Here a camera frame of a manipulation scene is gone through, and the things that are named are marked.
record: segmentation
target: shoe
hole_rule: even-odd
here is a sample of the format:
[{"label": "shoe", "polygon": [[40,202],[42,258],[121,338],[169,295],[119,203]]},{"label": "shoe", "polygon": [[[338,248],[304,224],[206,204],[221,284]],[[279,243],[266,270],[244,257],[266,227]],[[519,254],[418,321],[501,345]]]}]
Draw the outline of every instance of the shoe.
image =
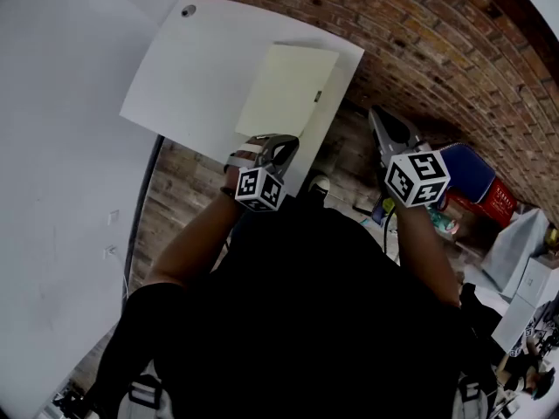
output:
[{"label": "shoe", "polygon": [[324,200],[330,191],[330,179],[324,174],[317,175],[308,184],[308,194],[307,198],[312,204],[324,204]]}]

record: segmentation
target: brick wall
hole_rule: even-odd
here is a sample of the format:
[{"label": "brick wall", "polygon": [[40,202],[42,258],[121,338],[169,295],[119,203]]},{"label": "brick wall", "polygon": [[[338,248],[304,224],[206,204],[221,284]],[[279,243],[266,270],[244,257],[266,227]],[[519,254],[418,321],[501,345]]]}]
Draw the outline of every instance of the brick wall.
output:
[{"label": "brick wall", "polygon": [[559,90],[492,0],[234,0],[365,49],[346,97],[468,141],[515,195],[559,221]]}]

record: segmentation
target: hand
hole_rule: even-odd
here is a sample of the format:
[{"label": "hand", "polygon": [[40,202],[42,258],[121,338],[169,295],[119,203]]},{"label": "hand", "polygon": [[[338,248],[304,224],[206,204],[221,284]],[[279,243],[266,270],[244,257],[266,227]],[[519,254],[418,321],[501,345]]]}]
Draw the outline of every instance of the hand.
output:
[{"label": "hand", "polygon": [[[250,144],[264,144],[265,140],[256,140],[255,138],[251,138],[247,143]],[[253,152],[246,152],[244,150],[238,150],[235,153],[236,157],[239,158],[246,158],[248,160],[256,160],[256,154]],[[234,191],[237,190],[237,183],[238,183],[238,168],[236,166],[229,166],[225,171],[225,188],[232,189]]]}]

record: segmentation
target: white cube with black markers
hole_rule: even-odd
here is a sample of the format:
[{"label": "white cube with black markers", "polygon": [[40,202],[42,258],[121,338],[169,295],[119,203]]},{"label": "white cube with black markers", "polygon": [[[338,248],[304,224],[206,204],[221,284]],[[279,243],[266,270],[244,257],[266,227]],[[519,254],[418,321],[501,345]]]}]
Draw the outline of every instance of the white cube with black markers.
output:
[{"label": "white cube with black markers", "polygon": [[252,211],[277,211],[286,190],[283,183],[264,168],[241,168],[235,200]]},{"label": "white cube with black markers", "polygon": [[394,155],[384,182],[406,207],[436,202],[451,177],[439,151]]}]

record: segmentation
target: white table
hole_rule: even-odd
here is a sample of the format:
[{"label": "white table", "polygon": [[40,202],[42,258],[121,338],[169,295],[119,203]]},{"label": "white table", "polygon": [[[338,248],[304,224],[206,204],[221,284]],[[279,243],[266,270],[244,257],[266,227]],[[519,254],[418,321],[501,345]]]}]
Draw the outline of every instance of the white table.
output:
[{"label": "white table", "polygon": [[[196,12],[183,17],[187,5]],[[241,3],[180,0],[149,47],[121,115],[224,163],[247,139],[235,126],[273,44],[340,53],[285,176],[288,192],[296,195],[363,54],[342,38]]]}]

